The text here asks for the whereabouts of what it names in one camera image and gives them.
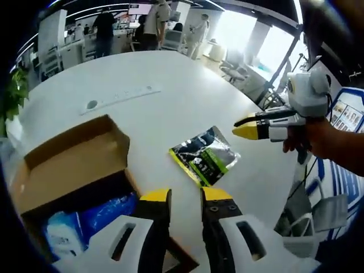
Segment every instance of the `table surface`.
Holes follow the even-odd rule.
[[[80,115],[91,100],[157,85],[160,93]],[[131,138],[128,168],[142,193],[172,189],[170,234],[208,272],[202,240],[200,190],[168,149],[216,125],[241,158],[215,187],[227,191],[243,213],[273,228],[293,180],[296,153],[281,143],[239,138],[236,120],[258,107],[214,72],[171,51],[130,52],[89,61],[55,75],[30,93],[20,112],[26,152],[87,120],[109,114]]]

